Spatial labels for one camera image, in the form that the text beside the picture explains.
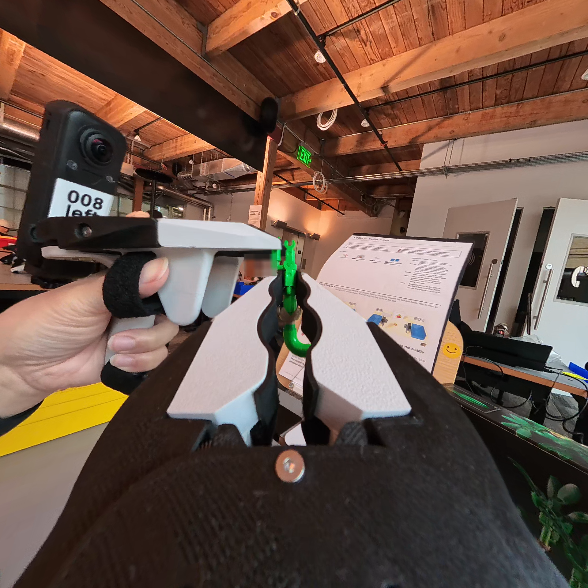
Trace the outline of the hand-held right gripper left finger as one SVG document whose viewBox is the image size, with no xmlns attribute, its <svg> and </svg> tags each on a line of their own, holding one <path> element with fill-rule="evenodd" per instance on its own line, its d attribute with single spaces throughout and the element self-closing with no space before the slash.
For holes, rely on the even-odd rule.
<svg viewBox="0 0 588 588">
<path fill-rule="evenodd" d="M 167 409 L 169 417 L 233 424 L 246 445 L 270 445 L 277 407 L 280 278 L 266 277 L 212 321 Z"/>
</svg>

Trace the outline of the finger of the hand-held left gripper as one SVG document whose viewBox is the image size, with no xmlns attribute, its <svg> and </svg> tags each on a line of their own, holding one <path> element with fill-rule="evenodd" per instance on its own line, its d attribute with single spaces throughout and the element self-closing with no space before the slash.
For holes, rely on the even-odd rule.
<svg viewBox="0 0 588 588">
<path fill-rule="evenodd" d="M 201 311 L 209 318 L 222 313 L 232 301 L 244 256 L 216 256 L 206 285 Z"/>
<path fill-rule="evenodd" d="M 169 275 L 158 291 L 166 316 L 173 323 L 192 323 L 201 311 L 216 256 L 244 256 L 246 276 L 275 276 L 273 253 L 280 240 L 258 228 L 233 222 L 201 220 L 157 221 L 158 258 L 168 260 Z"/>
</svg>

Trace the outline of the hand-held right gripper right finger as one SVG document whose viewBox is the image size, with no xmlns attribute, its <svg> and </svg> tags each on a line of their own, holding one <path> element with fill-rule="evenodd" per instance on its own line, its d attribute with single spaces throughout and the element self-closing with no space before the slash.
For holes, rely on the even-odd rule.
<svg viewBox="0 0 588 588">
<path fill-rule="evenodd" d="M 303 376 L 306 445 L 327 445 L 346 423 L 409 415 L 409 401 L 363 317 L 305 274 L 296 295 L 311 344 Z"/>
</svg>

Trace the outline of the green lego plant piece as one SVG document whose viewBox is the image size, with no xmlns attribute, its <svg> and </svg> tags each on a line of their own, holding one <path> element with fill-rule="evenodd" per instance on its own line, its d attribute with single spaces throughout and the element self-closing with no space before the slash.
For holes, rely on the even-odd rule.
<svg viewBox="0 0 588 588">
<path fill-rule="evenodd" d="M 282 327 L 283 343 L 290 353 L 298 357 L 306 357 L 311 347 L 298 337 L 296 321 L 301 310 L 296 297 L 298 265 L 296 264 L 296 241 L 283 242 L 282 252 L 276 253 L 277 269 L 283 277 L 282 306 L 278 309 L 279 324 Z"/>
</svg>

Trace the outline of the person's left hand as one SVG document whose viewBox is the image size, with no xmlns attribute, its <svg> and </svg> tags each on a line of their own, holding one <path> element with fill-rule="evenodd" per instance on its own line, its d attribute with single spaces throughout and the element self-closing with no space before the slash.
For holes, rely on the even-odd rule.
<svg viewBox="0 0 588 588">
<path fill-rule="evenodd" d="M 128 372 L 151 371 L 167 357 L 179 327 L 165 316 L 149 329 L 107 335 L 104 277 L 86 277 L 1 313 L 1 418 L 58 390 L 99 382 L 107 350 L 112 364 Z"/>
</svg>

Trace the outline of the black overhead beam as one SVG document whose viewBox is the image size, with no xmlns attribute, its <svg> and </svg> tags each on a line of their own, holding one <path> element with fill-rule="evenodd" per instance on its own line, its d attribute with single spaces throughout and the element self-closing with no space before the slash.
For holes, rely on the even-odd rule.
<svg viewBox="0 0 588 588">
<path fill-rule="evenodd" d="M 1 28 L 257 171 L 267 134 L 100 1 L 1 1 Z"/>
</svg>

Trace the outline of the printed instruction sheet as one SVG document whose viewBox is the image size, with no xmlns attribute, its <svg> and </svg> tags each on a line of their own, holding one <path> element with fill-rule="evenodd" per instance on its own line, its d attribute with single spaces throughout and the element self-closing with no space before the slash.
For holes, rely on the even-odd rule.
<svg viewBox="0 0 588 588">
<path fill-rule="evenodd" d="M 432 372 L 472 248 L 456 239 L 355 233 L 317 281 Z"/>
</svg>

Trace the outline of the black case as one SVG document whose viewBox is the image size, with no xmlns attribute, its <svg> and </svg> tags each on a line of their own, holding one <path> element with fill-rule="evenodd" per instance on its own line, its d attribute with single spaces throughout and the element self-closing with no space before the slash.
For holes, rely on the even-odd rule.
<svg viewBox="0 0 588 588">
<path fill-rule="evenodd" d="M 473 330 L 463 330 L 462 338 L 468 356 L 536 371 L 545 369 L 553 349 L 544 344 L 497 337 Z"/>
</svg>

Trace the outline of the wooden office desk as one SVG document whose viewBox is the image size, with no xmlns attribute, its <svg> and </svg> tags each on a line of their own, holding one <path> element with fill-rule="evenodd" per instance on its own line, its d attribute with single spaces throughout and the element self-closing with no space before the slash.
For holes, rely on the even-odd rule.
<svg viewBox="0 0 588 588">
<path fill-rule="evenodd" d="M 552 371 L 534 371 L 522 367 L 495 364 L 467 356 L 462 360 L 464 377 L 481 386 L 489 386 L 535 403 L 545 401 L 552 392 L 587 396 L 587 383 Z"/>
</svg>

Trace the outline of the yellow plastic bin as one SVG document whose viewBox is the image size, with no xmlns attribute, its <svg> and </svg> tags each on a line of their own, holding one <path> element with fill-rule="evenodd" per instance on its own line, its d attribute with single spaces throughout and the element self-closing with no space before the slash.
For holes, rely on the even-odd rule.
<svg viewBox="0 0 588 588">
<path fill-rule="evenodd" d="M 102 383 L 55 392 L 1 437 L 1 456 L 107 423 L 127 398 Z"/>
</svg>

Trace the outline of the black box with plant print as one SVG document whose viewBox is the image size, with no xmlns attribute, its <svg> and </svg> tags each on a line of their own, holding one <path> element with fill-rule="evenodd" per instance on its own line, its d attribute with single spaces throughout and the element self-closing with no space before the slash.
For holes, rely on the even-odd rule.
<svg viewBox="0 0 588 588">
<path fill-rule="evenodd" d="M 491 452 L 513 502 L 570 587 L 587 587 L 587 446 L 446 385 Z"/>
</svg>

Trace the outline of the wooden support post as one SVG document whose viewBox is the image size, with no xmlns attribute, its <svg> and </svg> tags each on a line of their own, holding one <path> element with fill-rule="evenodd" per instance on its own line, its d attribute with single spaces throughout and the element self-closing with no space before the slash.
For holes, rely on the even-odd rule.
<svg viewBox="0 0 588 588">
<path fill-rule="evenodd" d="M 270 193 L 272 189 L 273 173 L 277 155 L 277 143 L 268 136 L 263 160 L 263 169 L 257 173 L 254 193 L 254 205 L 260 206 L 260 224 L 262 231 L 266 230 Z"/>
</svg>

